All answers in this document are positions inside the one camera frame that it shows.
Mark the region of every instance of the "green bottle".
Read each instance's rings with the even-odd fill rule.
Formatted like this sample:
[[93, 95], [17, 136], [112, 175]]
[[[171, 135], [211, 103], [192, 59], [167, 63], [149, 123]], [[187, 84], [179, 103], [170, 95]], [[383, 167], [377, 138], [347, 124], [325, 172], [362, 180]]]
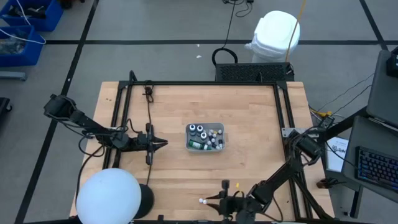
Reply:
[[210, 150], [210, 147], [206, 144], [200, 144], [199, 142], [195, 142], [192, 140], [189, 140], [188, 143], [189, 146], [195, 148], [195, 149], [202, 149], [202, 150]]

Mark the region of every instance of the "blue crate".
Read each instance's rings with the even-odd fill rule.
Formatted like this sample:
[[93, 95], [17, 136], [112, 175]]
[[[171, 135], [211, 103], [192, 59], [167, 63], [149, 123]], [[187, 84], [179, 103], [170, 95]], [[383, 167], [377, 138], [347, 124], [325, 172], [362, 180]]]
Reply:
[[[28, 4], [34, 4], [38, 6], [47, 6], [45, 12], [45, 19], [29, 18], [28, 21], [37, 31], [53, 31], [58, 21], [60, 20], [63, 9], [57, 0], [19, 0], [22, 7]], [[23, 17], [11, 17], [6, 14], [10, 10], [11, 6], [19, 7], [16, 0], [8, 0], [6, 5], [0, 11], [0, 18], [4, 19], [10, 26], [24, 26], [28, 25]]]
[[[29, 34], [28, 40], [38, 42], [44, 41], [41, 36], [35, 32], [35, 29], [32, 26], [0, 27], [0, 29], [8, 34], [16, 33], [16, 30], [21, 30]], [[6, 38], [9, 38], [9, 36], [0, 32], [0, 39]], [[37, 64], [42, 48], [42, 44], [26, 42], [22, 53], [0, 55], [0, 67], [35, 65]]]

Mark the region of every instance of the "paper sheet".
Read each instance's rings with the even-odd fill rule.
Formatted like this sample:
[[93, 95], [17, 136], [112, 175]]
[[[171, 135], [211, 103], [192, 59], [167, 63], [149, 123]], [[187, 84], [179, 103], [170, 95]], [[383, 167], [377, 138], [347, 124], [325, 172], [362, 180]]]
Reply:
[[[328, 144], [339, 156], [341, 156], [342, 158], [346, 157], [348, 140], [334, 137], [328, 141]], [[327, 149], [326, 169], [335, 172], [341, 172], [344, 161], [338, 156], [336, 156], [336, 154], [334, 154], [328, 146], [326, 146], [326, 149]]]

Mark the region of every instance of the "black base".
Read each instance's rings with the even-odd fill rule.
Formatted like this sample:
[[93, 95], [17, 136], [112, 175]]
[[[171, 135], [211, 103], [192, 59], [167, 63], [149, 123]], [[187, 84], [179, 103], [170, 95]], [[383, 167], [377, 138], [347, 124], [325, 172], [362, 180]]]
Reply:
[[141, 188], [141, 204], [134, 219], [142, 218], [152, 210], [155, 203], [155, 196], [153, 191], [145, 184], [139, 184]]

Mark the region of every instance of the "wooden table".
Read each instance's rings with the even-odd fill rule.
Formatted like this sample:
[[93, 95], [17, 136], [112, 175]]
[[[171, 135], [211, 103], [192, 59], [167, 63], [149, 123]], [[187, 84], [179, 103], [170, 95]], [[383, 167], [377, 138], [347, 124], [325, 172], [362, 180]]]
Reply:
[[[118, 82], [104, 82], [96, 105], [94, 120], [103, 126], [111, 124]], [[312, 125], [303, 83], [288, 83], [290, 104], [298, 128]], [[149, 122], [143, 87], [133, 86], [128, 118], [135, 130], [145, 130]], [[150, 105], [155, 135], [169, 140], [169, 145], [154, 155], [149, 186], [155, 194], [153, 210], [143, 220], [221, 220], [215, 210], [199, 203], [199, 198], [217, 194], [221, 181], [231, 181], [230, 192], [248, 190], [260, 180], [269, 178], [284, 162], [282, 140], [271, 86], [182, 86], [159, 85], [154, 88], [154, 103]], [[122, 96], [118, 121], [123, 111]], [[190, 123], [224, 124], [226, 149], [210, 154], [192, 154], [185, 149], [185, 127]], [[99, 147], [89, 140], [86, 152]], [[146, 182], [149, 166], [145, 152], [124, 152], [120, 168], [132, 173], [142, 184]], [[103, 157], [91, 158], [81, 175], [81, 185], [101, 170]], [[323, 209], [334, 217], [328, 190], [318, 189], [316, 182], [325, 178], [322, 162], [305, 168], [307, 186]], [[305, 216], [301, 194], [298, 200], [302, 217]], [[289, 184], [275, 192], [285, 220], [294, 220]], [[273, 202], [268, 215], [280, 218]], [[70, 215], [76, 215], [75, 204]], [[257, 215], [256, 220], [268, 220]]]

